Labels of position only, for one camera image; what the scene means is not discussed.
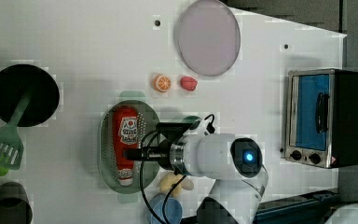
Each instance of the strawberry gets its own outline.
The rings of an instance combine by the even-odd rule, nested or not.
[[[198,83],[199,82],[193,77],[182,77],[180,79],[180,84],[182,88],[187,91],[194,91]]]

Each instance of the oven window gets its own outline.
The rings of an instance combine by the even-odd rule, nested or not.
[[[329,75],[299,78],[296,147],[326,150],[326,131],[320,131],[317,116],[320,95],[325,94],[329,94]]]

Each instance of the spatula handle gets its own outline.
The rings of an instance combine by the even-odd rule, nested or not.
[[[31,101],[31,94],[32,94],[32,88],[29,88],[21,97],[19,103],[16,106],[16,109],[14,110],[13,115],[10,118],[10,121],[8,122],[8,126],[11,127],[17,127],[17,125],[20,122],[20,119],[22,118],[22,115],[25,112],[25,109],[27,108],[28,104]]]

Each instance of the white countertop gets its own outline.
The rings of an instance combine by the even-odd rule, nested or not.
[[[263,202],[337,187],[338,169],[285,161],[279,149],[287,72],[340,68],[344,35],[232,9],[241,29],[238,60],[222,76],[197,76],[180,60],[172,37],[175,21],[192,2],[0,0],[0,70],[38,65],[56,78],[62,95],[53,118],[19,128],[21,169],[0,177],[0,183],[11,179],[26,188],[34,224],[146,223],[142,198],[120,203],[98,172],[101,118],[124,90],[143,91],[160,119],[213,112],[220,133],[252,137],[269,174]],[[154,73],[174,82],[191,75],[199,86],[186,93],[175,83],[157,93],[150,86]],[[179,198],[185,217],[196,214],[213,184],[191,178],[196,188]],[[146,189],[149,199],[158,182]]]

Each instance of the ketchup bottle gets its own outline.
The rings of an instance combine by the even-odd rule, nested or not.
[[[118,182],[121,186],[132,184],[133,161],[123,157],[124,148],[138,147],[138,112],[128,105],[121,105],[112,119],[113,149],[116,156]]]

